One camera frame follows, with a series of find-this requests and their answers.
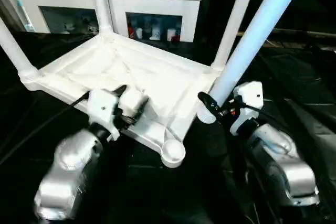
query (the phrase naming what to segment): white pole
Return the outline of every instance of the white pole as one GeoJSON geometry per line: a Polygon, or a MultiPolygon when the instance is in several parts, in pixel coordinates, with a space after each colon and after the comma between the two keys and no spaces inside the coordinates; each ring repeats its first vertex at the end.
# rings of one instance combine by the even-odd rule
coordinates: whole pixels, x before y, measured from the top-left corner
{"type": "MultiPolygon", "coordinates": [[[[239,44],[230,57],[224,71],[217,79],[209,95],[222,106],[232,89],[246,71],[255,55],[279,21],[291,0],[263,0],[256,15],[246,29],[239,44]]],[[[201,106],[198,118],[204,123],[212,123],[215,118],[201,106]]]]}
{"type": "Polygon", "coordinates": [[[108,10],[104,0],[94,0],[96,3],[96,15],[99,24],[99,32],[103,33],[105,31],[113,31],[113,28],[110,24],[110,19],[108,16],[108,10]]]}
{"type": "Polygon", "coordinates": [[[30,63],[1,18],[0,45],[17,69],[23,84],[30,83],[39,77],[38,70],[30,63]]]}
{"type": "Polygon", "coordinates": [[[236,0],[212,68],[223,70],[250,0],[236,0]]]}

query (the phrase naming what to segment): black cable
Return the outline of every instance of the black cable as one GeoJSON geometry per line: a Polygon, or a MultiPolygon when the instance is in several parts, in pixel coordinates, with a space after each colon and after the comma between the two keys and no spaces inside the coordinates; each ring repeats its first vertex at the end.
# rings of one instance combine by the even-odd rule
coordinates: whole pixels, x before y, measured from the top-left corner
{"type": "Polygon", "coordinates": [[[32,130],[25,138],[23,138],[11,150],[9,150],[9,152],[6,153],[6,155],[0,160],[0,166],[4,162],[6,162],[6,160],[8,160],[23,144],[25,144],[29,139],[31,139],[34,135],[36,135],[36,133],[38,133],[40,130],[42,130],[45,126],[47,126],[49,123],[51,123],[54,119],[56,119],[60,115],[62,115],[65,112],[67,112],[68,110],[70,110],[72,107],[76,106],[81,101],[87,100],[88,98],[89,98],[89,92],[86,92],[84,95],[82,95],[75,102],[73,102],[72,104],[68,105],[66,108],[64,108],[60,112],[54,114],[47,121],[45,121],[40,126],[36,127],[34,130],[32,130]]]}
{"type": "Polygon", "coordinates": [[[284,125],[280,120],[278,120],[275,116],[261,110],[261,109],[258,109],[256,107],[253,107],[253,106],[250,106],[250,105],[247,105],[245,102],[241,102],[239,100],[235,100],[237,103],[239,103],[241,106],[245,107],[245,108],[248,108],[248,109],[251,109],[251,110],[254,110],[254,111],[257,111],[259,112],[260,114],[268,117],[268,118],[271,118],[275,123],[277,123],[279,126],[281,126],[284,130],[287,129],[288,127],[286,125],[284,125]]]}
{"type": "Polygon", "coordinates": [[[1,142],[0,145],[0,155],[3,153],[6,145],[10,142],[10,140],[13,138],[13,136],[15,135],[15,133],[17,133],[19,131],[19,128],[21,127],[21,125],[27,120],[29,114],[31,113],[31,111],[33,110],[35,104],[36,104],[37,100],[34,100],[33,103],[30,105],[30,107],[25,111],[25,113],[21,116],[20,120],[18,121],[18,123],[14,126],[14,128],[12,129],[12,131],[7,135],[7,137],[1,142]]]}

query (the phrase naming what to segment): glass cabinet door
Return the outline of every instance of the glass cabinet door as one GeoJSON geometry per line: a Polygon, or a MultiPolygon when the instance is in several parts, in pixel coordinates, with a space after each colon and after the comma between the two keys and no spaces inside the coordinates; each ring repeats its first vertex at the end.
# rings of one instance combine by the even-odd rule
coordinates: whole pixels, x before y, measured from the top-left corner
{"type": "Polygon", "coordinates": [[[52,34],[98,34],[94,9],[39,6],[52,34]]]}
{"type": "Polygon", "coordinates": [[[129,37],[180,41],[182,16],[126,13],[129,37]]]}

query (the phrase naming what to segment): white cabinet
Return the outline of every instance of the white cabinet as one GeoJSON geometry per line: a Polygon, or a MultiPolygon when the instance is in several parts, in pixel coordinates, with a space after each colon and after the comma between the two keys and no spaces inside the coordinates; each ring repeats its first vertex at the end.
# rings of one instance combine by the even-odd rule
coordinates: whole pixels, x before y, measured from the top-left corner
{"type": "MultiPolygon", "coordinates": [[[[21,0],[38,33],[86,33],[97,26],[93,0],[21,0]]],[[[106,0],[116,33],[192,42],[201,0],[106,0]]]]}

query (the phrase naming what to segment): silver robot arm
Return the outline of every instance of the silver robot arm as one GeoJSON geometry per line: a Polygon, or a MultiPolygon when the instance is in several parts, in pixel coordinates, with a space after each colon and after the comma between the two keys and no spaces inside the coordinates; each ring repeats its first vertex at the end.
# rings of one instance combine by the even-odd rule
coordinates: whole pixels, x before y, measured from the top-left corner
{"type": "Polygon", "coordinates": [[[217,120],[229,125],[233,136],[247,137],[245,146],[266,175],[268,188],[279,205],[317,204],[320,199],[314,172],[298,154],[293,139],[257,120],[264,105],[262,88],[257,81],[237,86],[233,90],[234,99],[223,108],[208,94],[201,92],[198,97],[217,120]]]}
{"type": "Polygon", "coordinates": [[[118,139],[120,130],[139,119],[148,99],[143,97],[131,116],[122,115],[118,104],[125,89],[126,86],[121,86],[113,92],[90,91],[87,104],[90,126],[57,146],[52,167],[36,193],[35,212],[42,219],[75,218],[104,148],[109,141],[118,139]]]}

